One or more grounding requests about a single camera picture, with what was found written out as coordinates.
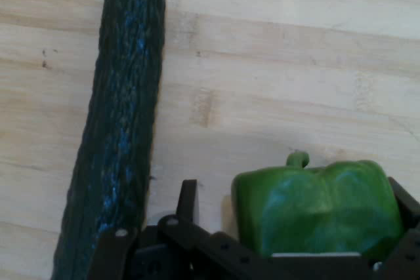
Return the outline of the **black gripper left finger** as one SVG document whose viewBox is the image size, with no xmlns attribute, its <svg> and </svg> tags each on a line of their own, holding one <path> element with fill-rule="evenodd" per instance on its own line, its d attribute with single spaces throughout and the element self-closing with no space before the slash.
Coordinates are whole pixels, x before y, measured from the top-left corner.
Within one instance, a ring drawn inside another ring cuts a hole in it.
<svg viewBox="0 0 420 280">
<path fill-rule="evenodd" d="M 185 180 L 176 212 L 139 232 L 103 232 L 94 253 L 95 279 L 277 279 L 272 262 L 258 258 L 223 232 L 197 224 L 198 183 Z"/>
</svg>

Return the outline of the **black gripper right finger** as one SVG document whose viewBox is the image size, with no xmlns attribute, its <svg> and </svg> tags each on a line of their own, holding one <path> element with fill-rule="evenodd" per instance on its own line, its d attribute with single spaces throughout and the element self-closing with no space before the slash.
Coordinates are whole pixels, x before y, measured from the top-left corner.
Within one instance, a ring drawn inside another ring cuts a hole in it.
<svg viewBox="0 0 420 280">
<path fill-rule="evenodd" d="M 404 234 L 388 258 L 374 272 L 374 279 L 419 279 L 419 202 L 389 177 L 398 203 Z"/>
</svg>

